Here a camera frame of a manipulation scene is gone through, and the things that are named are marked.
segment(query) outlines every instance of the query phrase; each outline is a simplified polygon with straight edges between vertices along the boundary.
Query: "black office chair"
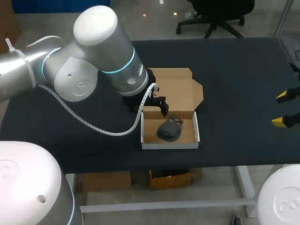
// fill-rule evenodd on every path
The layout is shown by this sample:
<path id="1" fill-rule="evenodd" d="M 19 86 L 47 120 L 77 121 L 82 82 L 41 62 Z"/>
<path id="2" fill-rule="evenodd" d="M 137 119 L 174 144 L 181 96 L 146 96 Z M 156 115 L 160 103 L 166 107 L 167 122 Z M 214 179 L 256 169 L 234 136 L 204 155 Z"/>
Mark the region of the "black office chair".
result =
<path id="1" fill-rule="evenodd" d="M 193 4 L 195 11 L 193 19 L 179 22 L 176 34 L 181 34 L 181 26 L 188 24 L 209 23 L 204 38 L 209 38 L 217 26 L 227 30 L 237 38 L 243 36 L 226 21 L 240 20 L 239 25 L 245 24 L 244 15 L 250 13 L 255 4 L 255 0 L 188 0 Z"/>

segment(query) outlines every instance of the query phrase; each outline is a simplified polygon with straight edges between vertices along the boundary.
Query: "zip tie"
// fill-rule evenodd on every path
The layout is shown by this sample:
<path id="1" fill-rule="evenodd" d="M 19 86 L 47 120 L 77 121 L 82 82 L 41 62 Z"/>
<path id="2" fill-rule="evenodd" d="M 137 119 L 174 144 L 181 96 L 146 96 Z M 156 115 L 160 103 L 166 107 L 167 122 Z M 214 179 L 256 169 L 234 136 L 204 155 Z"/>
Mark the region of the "zip tie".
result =
<path id="1" fill-rule="evenodd" d="M 24 53 L 23 53 L 21 50 L 15 49 L 15 48 L 13 47 L 13 45 L 11 44 L 9 38 L 6 38 L 5 41 L 6 41 L 6 44 L 8 45 L 8 47 L 9 47 L 9 51 L 10 51 L 11 53 L 12 53 L 12 52 L 16 52 L 16 53 L 24 60 L 25 65 L 26 65 L 26 67 L 27 67 L 27 69 L 28 69 L 28 72 L 29 72 L 29 75 L 30 75 L 32 88 L 35 88 L 36 85 L 37 85 L 37 82 L 36 82 L 36 79 L 35 79 L 35 77 L 34 77 L 34 73 L 33 73 L 33 70 L 32 70 L 32 68 L 31 68 L 31 65 L 30 65 L 29 61 L 26 59 L 26 56 L 24 55 Z"/>

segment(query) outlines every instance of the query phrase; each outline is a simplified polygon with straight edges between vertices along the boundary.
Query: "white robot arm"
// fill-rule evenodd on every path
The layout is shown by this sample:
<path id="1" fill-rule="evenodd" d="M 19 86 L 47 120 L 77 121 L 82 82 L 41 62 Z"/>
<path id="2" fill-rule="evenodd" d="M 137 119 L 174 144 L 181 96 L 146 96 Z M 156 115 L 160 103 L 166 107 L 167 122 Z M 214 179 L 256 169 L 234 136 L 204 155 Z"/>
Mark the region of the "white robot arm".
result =
<path id="1" fill-rule="evenodd" d="M 89 8 L 77 18 L 73 32 L 67 45 L 60 37 L 47 36 L 0 55 L 0 101 L 48 84 L 64 100 L 78 102 L 94 91 L 100 70 L 127 105 L 139 106 L 155 76 L 140 61 L 115 12 L 105 6 Z M 150 94 L 145 105 L 168 113 L 165 97 Z"/>

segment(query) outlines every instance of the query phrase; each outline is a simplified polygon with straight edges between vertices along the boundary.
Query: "black table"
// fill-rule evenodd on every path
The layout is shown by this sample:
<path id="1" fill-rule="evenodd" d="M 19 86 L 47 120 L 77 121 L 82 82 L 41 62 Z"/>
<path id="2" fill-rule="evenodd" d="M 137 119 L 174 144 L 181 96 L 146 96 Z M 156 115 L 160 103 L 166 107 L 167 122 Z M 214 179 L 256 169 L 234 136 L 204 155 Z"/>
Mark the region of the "black table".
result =
<path id="1" fill-rule="evenodd" d="M 275 101 L 298 85 L 275 40 L 158 40 L 134 45 L 146 67 L 190 68 L 203 85 L 204 104 L 196 110 L 199 149 L 142 150 L 139 128 L 124 137 L 99 134 L 39 87 L 10 100 L 0 140 L 44 147 L 65 173 L 300 163 L 300 125 L 281 129 L 271 123 L 300 112 L 300 99 L 280 105 Z M 103 76 L 92 96 L 67 104 L 94 126 L 113 132 L 127 130 L 135 119 Z"/>

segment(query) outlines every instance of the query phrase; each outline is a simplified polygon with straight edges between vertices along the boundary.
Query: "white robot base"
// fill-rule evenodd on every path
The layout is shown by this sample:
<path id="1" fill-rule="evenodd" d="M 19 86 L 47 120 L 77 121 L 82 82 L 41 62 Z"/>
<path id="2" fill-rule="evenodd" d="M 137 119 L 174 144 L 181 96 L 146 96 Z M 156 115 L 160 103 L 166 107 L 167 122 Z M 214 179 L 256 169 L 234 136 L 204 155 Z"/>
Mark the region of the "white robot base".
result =
<path id="1" fill-rule="evenodd" d="M 1 225 L 83 225 L 54 157 L 26 142 L 0 142 Z"/>

